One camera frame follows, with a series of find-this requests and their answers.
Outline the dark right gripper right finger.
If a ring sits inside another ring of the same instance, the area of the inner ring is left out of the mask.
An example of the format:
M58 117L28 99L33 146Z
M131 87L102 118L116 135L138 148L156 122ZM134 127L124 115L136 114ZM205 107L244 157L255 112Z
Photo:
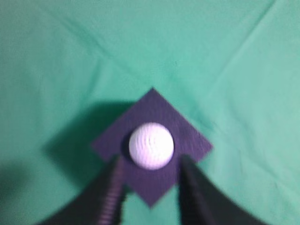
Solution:
M188 155L179 162L180 221L182 225L265 225L223 194Z

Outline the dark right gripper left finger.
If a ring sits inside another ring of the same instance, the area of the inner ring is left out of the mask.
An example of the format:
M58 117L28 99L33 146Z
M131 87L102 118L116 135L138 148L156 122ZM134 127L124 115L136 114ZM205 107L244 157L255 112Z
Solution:
M125 200L124 160L114 156L103 171L45 225L119 225Z

